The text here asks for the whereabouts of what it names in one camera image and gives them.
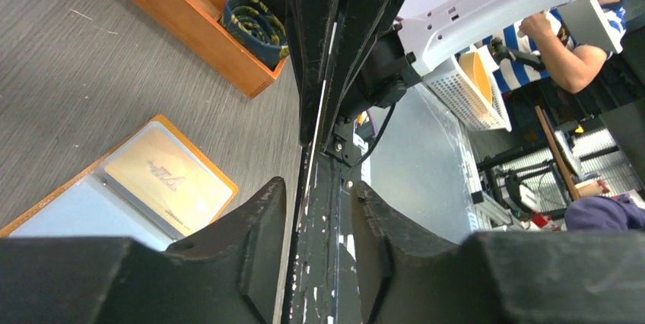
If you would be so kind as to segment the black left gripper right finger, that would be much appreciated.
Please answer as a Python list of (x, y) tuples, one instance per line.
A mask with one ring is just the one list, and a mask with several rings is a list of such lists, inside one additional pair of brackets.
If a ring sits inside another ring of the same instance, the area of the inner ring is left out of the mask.
[(352, 224), (365, 323), (642, 323), (644, 235), (474, 233), (455, 244), (366, 183)]

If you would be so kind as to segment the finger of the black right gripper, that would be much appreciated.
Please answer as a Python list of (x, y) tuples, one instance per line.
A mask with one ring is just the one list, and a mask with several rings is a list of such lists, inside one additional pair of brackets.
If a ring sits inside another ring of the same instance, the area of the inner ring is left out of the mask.
[(336, 0), (286, 0), (291, 64), (300, 96), (299, 141), (313, 141)]
[(366, 57), (394, 21), (404, 0), (341, 0), (332, 39), (324, 104), (319, 118), (319, 146), (329, 143), (341, 103)]

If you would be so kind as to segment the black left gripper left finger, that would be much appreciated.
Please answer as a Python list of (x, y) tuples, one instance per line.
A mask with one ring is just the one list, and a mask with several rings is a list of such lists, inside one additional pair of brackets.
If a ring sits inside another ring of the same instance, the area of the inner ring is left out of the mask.
[(163, 252), (125, 237), (5, 238), (3, 323), (269, 323), (287, 194), (270, 179)]

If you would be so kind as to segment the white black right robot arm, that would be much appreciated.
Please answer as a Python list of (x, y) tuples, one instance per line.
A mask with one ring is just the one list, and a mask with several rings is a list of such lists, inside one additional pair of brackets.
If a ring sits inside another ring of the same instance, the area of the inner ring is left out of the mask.
[(576, 0), (285, 0), (300, 143), (322, 147), (377, 40), (403, 14), (402, 53), (422, 74), (522, 17)]

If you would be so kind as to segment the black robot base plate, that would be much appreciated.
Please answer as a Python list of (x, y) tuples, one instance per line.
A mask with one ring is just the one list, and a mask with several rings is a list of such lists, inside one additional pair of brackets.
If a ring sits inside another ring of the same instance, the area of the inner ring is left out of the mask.
[(352, 226), (360, 181), (358, 168), (303, 148), (281, 323), (363, 321)]

